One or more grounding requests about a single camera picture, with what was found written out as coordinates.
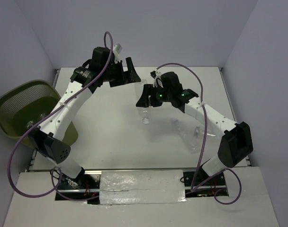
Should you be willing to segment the clear bottle white cap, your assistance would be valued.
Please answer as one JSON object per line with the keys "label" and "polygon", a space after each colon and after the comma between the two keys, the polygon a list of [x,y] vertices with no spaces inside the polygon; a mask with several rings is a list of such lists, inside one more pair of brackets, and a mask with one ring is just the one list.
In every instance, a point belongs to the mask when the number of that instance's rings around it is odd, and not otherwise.
{"label": "clear bottle white cap", "polygon": [[172,128],[186,145],[191,154],[196,154],[201,151],[201,130],[199,126],[189,126],[188,124],[179,121],[176,118],[170,119]]}

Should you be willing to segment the clear crushed plastic bottle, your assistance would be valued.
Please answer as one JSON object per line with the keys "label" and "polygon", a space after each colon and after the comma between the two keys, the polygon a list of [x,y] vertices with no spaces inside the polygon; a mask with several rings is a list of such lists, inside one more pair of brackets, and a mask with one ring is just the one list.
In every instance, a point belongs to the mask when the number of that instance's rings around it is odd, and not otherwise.
{"label": "clear crushed plastic bottle", "polygon": [[36,124],[35,121],[30,120],[29,122],[26,123],[26,129],[28,130],[28,129],[32,128],[35,124]]}

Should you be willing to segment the blue label plastic bottle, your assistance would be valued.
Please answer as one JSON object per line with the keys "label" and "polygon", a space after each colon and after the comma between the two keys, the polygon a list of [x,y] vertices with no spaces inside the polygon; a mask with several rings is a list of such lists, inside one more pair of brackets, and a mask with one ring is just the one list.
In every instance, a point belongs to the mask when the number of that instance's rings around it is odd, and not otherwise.
{"label": "blue label plastic bottle", "polygon": [[42,113],[42,114],[40,114],[40,116],[39,116],[39,120],[42,120],[42,119],[44,119],[46,117],[46,114],[45,113]]}

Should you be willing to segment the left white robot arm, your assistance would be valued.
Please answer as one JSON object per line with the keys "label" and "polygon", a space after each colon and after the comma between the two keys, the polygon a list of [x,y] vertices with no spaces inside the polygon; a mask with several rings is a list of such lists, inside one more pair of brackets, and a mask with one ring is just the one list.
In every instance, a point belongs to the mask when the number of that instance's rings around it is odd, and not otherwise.
{"label": "left white robot arm", "polygon": [[71,146],[64,142],[66,130],[82,105],[104,82],[111,87],[140,82],[132,59],[126,59],[127,71],[123,70],[120,59],[121,45],[116,44],[110,50],[96,47],[92,58],[76,68],[68,87],[49,117],[29,133],[36,150],[60,168],[66,181],[73,188],[81,188],[92,181],[70,156]]}

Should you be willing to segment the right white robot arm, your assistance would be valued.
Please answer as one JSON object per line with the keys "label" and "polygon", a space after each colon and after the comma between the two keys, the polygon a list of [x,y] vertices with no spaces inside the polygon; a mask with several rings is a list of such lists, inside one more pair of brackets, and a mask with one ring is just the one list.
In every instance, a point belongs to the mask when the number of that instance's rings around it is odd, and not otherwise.
{"label": "right white robot arm", "polygon": [[174,72],[152,72],[154,83],[138,82],[135,85],[136,107],[160,107],[170,103],[181,112],[210,128],[220,140],[218,152],[205,163],[198,160],[191,183],[191,190],[202,184],[209,185],[215,176],[235,167],[253,151],[250,126],[237,123],[203,102],[202,96],[191,89],[184,89]]}

